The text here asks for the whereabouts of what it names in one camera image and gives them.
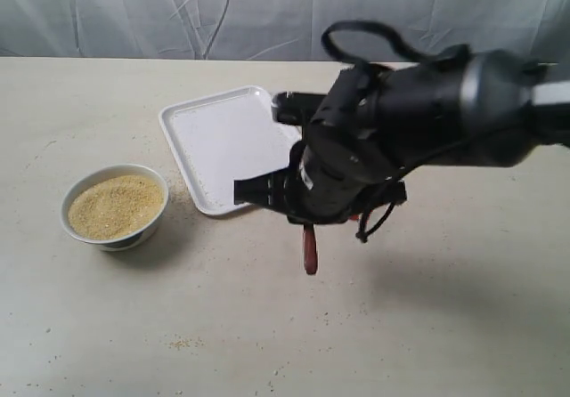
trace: table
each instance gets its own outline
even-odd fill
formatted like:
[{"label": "table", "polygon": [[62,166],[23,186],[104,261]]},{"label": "table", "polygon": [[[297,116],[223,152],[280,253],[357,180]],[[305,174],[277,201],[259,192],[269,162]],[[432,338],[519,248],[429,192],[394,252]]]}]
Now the table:
[{"label": "table", "polygon": [[[241,85],[326,91],[335,63],[0,59],[0,395],[566,395],[570,155],[424,167],[367,245],[193,206],[159,128],[169,104]],[[158,233],[103,254],[59,224],[102,166],[163,174]]]}]

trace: wire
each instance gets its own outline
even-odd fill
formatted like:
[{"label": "wire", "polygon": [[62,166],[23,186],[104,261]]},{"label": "wire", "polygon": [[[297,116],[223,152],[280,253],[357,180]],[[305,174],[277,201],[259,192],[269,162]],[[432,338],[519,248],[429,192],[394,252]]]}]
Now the wire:
[{"label": "wire", "polygon": [[366,230],[366,224],[371,217],[372,210],[374,207],[374,200],[379,199],[385,191],[391,188],[392,185],[397,184],[400,182],[404,177],[408,174],[413,172],[416,168],[420,166],[424,166],[425,164],[429,163],[430,161],[434,160],[437,157],[440,157],[452,150],[458,150],[461,148],[465,148],[469,146],[471,143],[479,142],[482,139],[485,139],[489,136],[494,134],[504,132],[506,130],[512,130],[517,128],[518,126],[503,126],[503,127],[496,127],[489,129],[487,131],[483,131],[481,133],[474,134],[467,139],[463,139],[461,141],[457,141],[451,143],[449,145],[445,145],[438,150],[433,150],[432,152],[428,153],[427,155],[412,161],[408,166],[400,168],[394,176],[392,176],[383,186],[381,186],[372,196],[370,197],[369,206],[364,210],[360,217],[360,222],[358,223],[358,232],[356,233],[356,237],[362,242],[366,243],[368,241],[368,237],[376,232],[388,219],[388,217],[394,211],[395,203],[391,203],[388,206],[387,211],[382,215],[382,217],[372,226],[369,230]]},{"label": "wire", "polygon": [[[327,54],[336,61],[364,67],[370,66],[370,63],[364,58],[347,53],[332,40],[331,34],[341,31],[364,32],[375,36],[382,36],[388,41],[395,53],[408,61],[423,62],[433,57],[429,54],[419,52],[407,44],[394,28],[384,23],[374,20],[341,20],[330,25],[321,36],[322,47]],[[384,65],[378,66],[383,70],[391,70],[391,68]]]}]

